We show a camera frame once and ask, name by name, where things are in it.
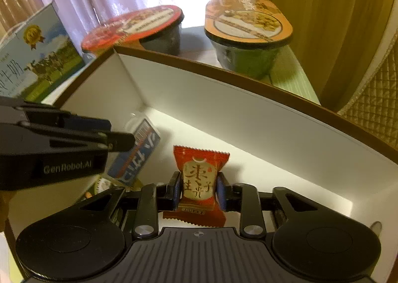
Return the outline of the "blue tissue packet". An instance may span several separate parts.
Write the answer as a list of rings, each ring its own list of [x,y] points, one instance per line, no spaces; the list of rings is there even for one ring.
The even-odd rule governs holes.
[[[160,143],[160,133],[141,112],[131,114],[124,130],[134,135],[135,143],[127,152],[110,155],[104,176],[116,185],[133,187],[140,171]]]

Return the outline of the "wooden door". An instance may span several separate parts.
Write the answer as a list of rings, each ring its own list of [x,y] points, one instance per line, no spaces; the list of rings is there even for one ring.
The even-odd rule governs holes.
[[[396,0],[271,0],[294,28],[290,44],[322,106],[340,110],[381,44]]]

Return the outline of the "quilted chair cushion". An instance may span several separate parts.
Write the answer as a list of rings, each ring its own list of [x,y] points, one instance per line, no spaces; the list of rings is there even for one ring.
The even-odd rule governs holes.
[[[338,113],[397,148],[397,35],[381,63]]]

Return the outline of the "orange lid noodle bowl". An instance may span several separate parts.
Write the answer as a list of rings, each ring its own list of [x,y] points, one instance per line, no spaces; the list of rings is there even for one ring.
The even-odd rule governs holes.
[[[210,0],[204,32],[221,66],[261,80],[270,73],[293,26],[269,0]]]

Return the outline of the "green milk carton box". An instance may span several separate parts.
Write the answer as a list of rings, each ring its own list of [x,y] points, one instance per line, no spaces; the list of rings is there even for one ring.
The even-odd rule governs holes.
[[[40,102],[84,66],[52,1],[1,43],[1,96]]]

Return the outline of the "red snack packet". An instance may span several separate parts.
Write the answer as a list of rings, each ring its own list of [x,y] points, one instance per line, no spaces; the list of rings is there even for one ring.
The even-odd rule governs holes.
[[[176,145],[173,154],[182,175],[182,195],[175,211],[163,218],[188,224],[223,227],[226,217],[216,198],[217,176],[229,160],[229,153]]]

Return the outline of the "brown cardboard storage box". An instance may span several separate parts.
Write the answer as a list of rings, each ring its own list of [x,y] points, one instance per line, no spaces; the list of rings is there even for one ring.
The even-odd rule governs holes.
[[[313,102],[209,65],[115,48],[54,101],[126,132],[144,113],[160,143],[133,187],[76,203],[95,175],[15,191],[6,237],[27,282],[386,282],[397,273],[397,150]],[[257,188],[266,234],[158,214],[132,234],[142,187],[179,171],[176,145],[229,153],[220,172]]]

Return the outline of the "red lid noodle bowl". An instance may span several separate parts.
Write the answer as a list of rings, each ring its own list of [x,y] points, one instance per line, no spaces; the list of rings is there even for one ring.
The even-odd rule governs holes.
[[[158,5],[111,18],[82,40],[84,52],[100,55],[113,46],[142,46],[149,51],[178,55],[184,13],[176,5]]]

